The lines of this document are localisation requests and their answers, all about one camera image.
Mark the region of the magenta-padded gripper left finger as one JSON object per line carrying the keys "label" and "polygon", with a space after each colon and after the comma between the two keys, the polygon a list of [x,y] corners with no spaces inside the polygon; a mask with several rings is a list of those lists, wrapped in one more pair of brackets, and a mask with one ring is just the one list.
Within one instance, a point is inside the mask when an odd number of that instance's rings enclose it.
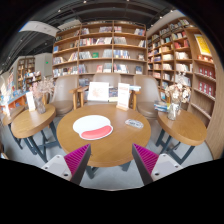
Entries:
{"label": "magenta-padded gripper left finger", "polygon": [[84,145],[66,156],[56,155],[42,169],[77,185],[80,184],[91,155],[91,145]]}

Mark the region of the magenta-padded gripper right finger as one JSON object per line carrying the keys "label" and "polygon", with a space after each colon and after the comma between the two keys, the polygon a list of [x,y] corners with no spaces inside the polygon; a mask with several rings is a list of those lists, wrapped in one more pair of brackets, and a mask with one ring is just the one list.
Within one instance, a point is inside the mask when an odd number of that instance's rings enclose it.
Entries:
{"label": "magenta-padded gripper right finger", "polygon": [[132,155],[144,185],[182,169],[169,155],[158,155],[137,144],[132,144]]}

